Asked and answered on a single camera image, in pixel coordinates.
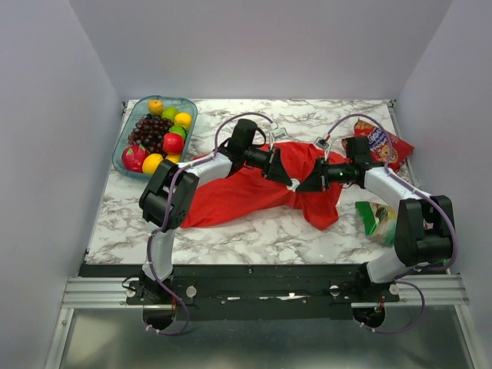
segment plastic fruit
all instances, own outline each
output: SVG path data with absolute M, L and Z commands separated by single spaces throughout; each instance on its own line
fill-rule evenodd
M 166 133 L 164 135 L 164 141 L 162 142 L 162 148 L 168 154 L 180 154 L 185 146 L 185 140 L 177 133 Z
M 149 100 L 147 107 L 152 115 L 161 115 L 164 111 L 164 104 L 161 100 Z
M 163 160 L 164 158 L 161 154 L 150 154 L 148 157 L 145 158 L 141 171 L 143 171 L 147 175 L 152 175 L 155 173 L 157 167 Z
M 170 121 L 175 121 L 175 116 L 179 113 L 179 110 L 174 106 L 169 106 L 162 112 L 161 117 L 169 119 Z
M 190 130 L 193 118 L 188 113 L 179 113 L 175 116 L 175 125 L 180 125 L 186 131 Z
M 181 160 L 181 155 L 168 155 L 166 156 L 166 160 L 172 161 L 173 163 L 179 163 L 179 161 Z
M 131 145 L 123 151 L 121 161 L 127 170 L 141 172 L 147 155 L 148 152 L 143 145 Z
M 168 133 L 169 128 L 174 127 L 169 119 L 156 115 L 144 115 L 137 122 L 135 128 L 128 136 L 130 145 L 142 144 L 151 153 L 164 155 L 162 150 L 162 138 Z
M 171 128 L 169 128 L 169 131 L 171 133 L 177 133 L 183 138 L 183 140 L 186 140 L 186 130 L 180 125 L 173 125 Z

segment red cloth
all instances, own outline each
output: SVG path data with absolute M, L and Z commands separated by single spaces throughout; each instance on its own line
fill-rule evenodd
M 324 155 L 312 144 L 285 142 L 276 146 L 282 150 L 281 159 L 287 173 L 300 182 L 313 170 L 314 160 Z M 344 158 L 332 152 L 329 162 L 341 163 Z M 242 168 L 229 178 L 201 186 L 181 226 L 207 227 L 232 221 L 256 210 L 288 205 L 301 209 L 309 223 L 324 230 L 338 219 L 335 205 L 340 193 L 338 184 L 332 184 L 326 192 L 293 192 L 284 184 L 262 178 L 260 169 Z

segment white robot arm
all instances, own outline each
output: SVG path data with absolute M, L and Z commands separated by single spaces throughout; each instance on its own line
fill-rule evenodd
M 270 151 L 262 151 L 252 144 L 257 130 L 254 122 L 241 119 L 227 145 L 222 145 L 217 153 L 179 165 L 164 161 L 159 166 L 140 200 L 144 218 L 157 225 L 162 224 L 163 214 L 168 206 L 171 207 L 167 224 L 152 240 L 151 259 L 159 279 L 164 280 L 172 273 L 175 229 L 186 218 L 197 187 L 233 175 L 243 165 L 261 168 L 266 179 L 291 185 L 291 179 L 280 160 L 280 149 L 274 146 Z M 417 265 L 442 261 L 451 256 L 453 248 L 449 229 L 416 191 L 430 197 L 429 194 L 404 182 L 381 163 L 373 162 L 365 137 L 347 139 L 347 156 L 347 164 L 336 165 L 319 158 L 312 173 L 296 191 L 325 191 L 327 185 L 333 182 L 356 183 L 398 210 L 395 246 L 361 266 L 368 283 L 391 282 Z M 171 179 L 178 170 L 183 169 L 175 181 L 172 201 L 168 204 Z M 432 198 L 452 219 L 449 199 L 445 196 Z M 432 229 L 424 229 L 424 221 L 432 224 Z M 148 264 L 144 265 L 143 270 L 150 279 L 154 279 Z

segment clear plastic tray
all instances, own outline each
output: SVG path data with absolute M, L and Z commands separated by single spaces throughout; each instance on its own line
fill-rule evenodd
M 188 150 L 188 145 L 190 144 L 191 135 L 193 134 L 194 123 L 197 120 L 198 109 L 197 105 L 194 104 L 193 101 L 188 100 L 187 98 L 166 98 L 165 96 L 160 95 L 152 95 L 146 98 L 143 98 L 139 102 L 135 104 L 133 110 L 131 111 L 128 120 L 126 121 L 125 126 L 121 130 L 120 137 L 118 139 L 118 143 L 116 144 L 115 150 L 113 151 L 113 165 L 115 169 L 126 175 L 127 177 L 139 179 L 142 181 L 148 181 L 150 179 L 150 175 L 146 175 L 144 173 L 137 173 L 136 171 L 129 171 L 123 165 L 121 161 L 121 156 L 123 155 L 123 151 L 129 145 L 128 136 L 130 135 L 133 128 L 135 128 L 137 122 L 140 120 L 142 115 L 148 114 L 148 101 L 152 99 L 161 100 L 165 107 L 174 106 L 179 110 L 179 112 L 186 112 L 191 115 L 191 127 L 188 131 L 188 135 L 186 136 L 186 141 L 184 142 L 183 152 L 181 153 L 181 157 L 184 158 L 186 152 Z

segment marble countertop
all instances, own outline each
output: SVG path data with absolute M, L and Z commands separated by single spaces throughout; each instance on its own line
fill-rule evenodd
M 130 101 L 129 116 L 136 101 Z M 377 119 L 394 133 L 385 101 L 353 100 L 197 100 L 198 119 L 186 159 L 210 152 L 216 127 L 244 111 L 270 115 L 288 132 L 289 141 L 313 142 L 339 118 L 355 112 Z M 261 118 L 254 119 L 268 129 Z M 356 118 L 342 124 L 331 138 L 332 150 L 344 154 L 341 139 L 353 135 Z M 219 142 L 234 124 L 221 131 Z M 141 264 L 145 261 L 147 231 L 138 199 L 145 183 L 119 174 L 112 166 L 101 201 L 90 248 L 89 264 Z M 311 264 L 362 263 L 378 257 L 387 246 L 370 241 L 356 213 L 356 201 L 382 202 L 376 195 L 352 186 L 342 191 L 339 219 L 325 231 L 305 221 L 300 210 L 288 207 L 256 211 L 216 227 L 179 229 L 173 253 L 176 264 Z

